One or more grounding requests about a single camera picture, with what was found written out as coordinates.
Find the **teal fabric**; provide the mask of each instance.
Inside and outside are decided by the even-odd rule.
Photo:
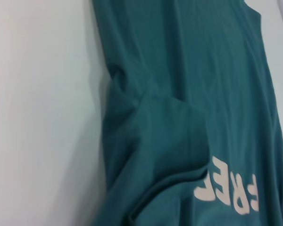
[[[242,0],[93,0],[112,83],[94,226],[283,226],[283,138]]]

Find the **teal t-shirt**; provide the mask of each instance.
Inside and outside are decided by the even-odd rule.
[[[94,226],[283,226],[283,137],[242,0],[93,0],[112,82]]]

